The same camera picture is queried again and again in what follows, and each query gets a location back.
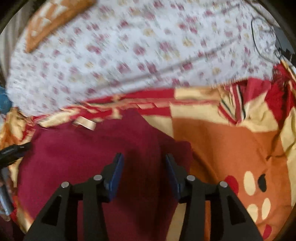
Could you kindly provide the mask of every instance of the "black cable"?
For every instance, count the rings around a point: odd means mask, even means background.
[[[268,61],[268,62],[270,62],[270,63],[272,63],[272,64],[278,64],[278,63],[276,63],[276,62],[273,62],[273,61],[270,60],[269,58],[263,56],[263,55],[259,52],[259,50],[258,50],[258,47],[257,47],[257,45],[256,45],[256,41],[255,41],[255,37],[254,37],[254,28],[253,28],[253,22],[254,22],[255,20],[257,20],[257,19],[260,19],[262,22],[266,22],[266,24],[270,27],[270,30],[271,30],[271,31],[274,33],[274,35],[276,36],[276,39],[277,39],[277,41],[279,42],[279,45],[280,45],[280,47],[281,47],[280,50],[278,49],[278,52],[280,53],[280,55],[278,56],[278,55],[276,54],[276,50],[274,51],[274,54],[275,54],[275,56],[279,59],[279,61],[281,61],[281,58],[283,58],[282,46],[281,46],[281,43],[280,43],[280,41],[279,41],[279,39],[278,39],[278,37],[277,37],[277,35],[276,35],[276,33],[275,33],[275,31],[274,31],[272,25],[270,25],[267,21],[265,21],[264,19],[262,19],[262,18],[259,17],[259,16],[253,18],[252,21],[251,21],[251,28],[252,28],[252,36],[253,36],[254,46],[255,46],[255,48],[256,48],[256,50],[257,50],[257,52],[258,52],[258,54],[259,54],[259,56],[260,56],[261,58],[265,59],[266,61]]]

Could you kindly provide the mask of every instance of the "silver screw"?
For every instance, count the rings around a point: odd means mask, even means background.
[[[195,176],[193,175],[188,175],[187,176],[187,180],[190,181],[190,182],[193,182],[195,180]]]
[[[95,176],[94,176],[94,180],[95,180],[95,181],[100,181],[100,180],[102,180],[102,179],[103,179],[102,175],[95,175]]]
[[[223,188],[226,188],[228,186],[227,182],[220,182],[220,186],[223,187]]]
[[[68,182],[63,182],[63,183],[61,184],[61,187],[62,187],[62,188],[67,188],[67,187],[69,187],[69,183],[68,183]]]

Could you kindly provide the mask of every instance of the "floral fabric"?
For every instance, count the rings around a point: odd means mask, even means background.
[[[254,49],[244,1],[100,0],[32,53],[25,34],[11,60],[7,92],[27,115],[144,88],[270,78],[273,63]],[[276,62],[275,36],[254,22],[262,55]]]

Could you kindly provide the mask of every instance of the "maroon cloth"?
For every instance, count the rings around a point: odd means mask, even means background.
[[[188,170],[192,160],[188,142],[176,142],[128,110],[121,120],[97,123],[94,131],[71,123],[37,128],[32,146],[19,167],[18,197],[33,218],[62,182],[85,182],[121,152],[125,164],[117,196],[103,204],[109,239],[165,241],[177,202],[164,156],[172,153]],[[79,240],[83,240],[81,219],[78,215]]]

